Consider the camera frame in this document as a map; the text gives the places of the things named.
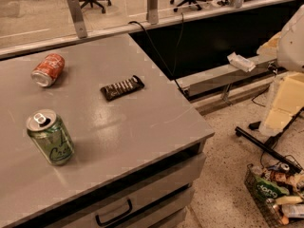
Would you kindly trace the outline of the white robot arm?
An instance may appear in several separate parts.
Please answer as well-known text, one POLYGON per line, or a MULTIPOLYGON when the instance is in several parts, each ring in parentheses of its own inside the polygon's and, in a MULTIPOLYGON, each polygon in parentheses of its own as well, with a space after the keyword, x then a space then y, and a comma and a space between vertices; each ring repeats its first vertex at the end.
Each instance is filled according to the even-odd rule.
POLYGON ((276 57, 280 67, 289 71, 304 71, 304 5, 281 30, 276 57))

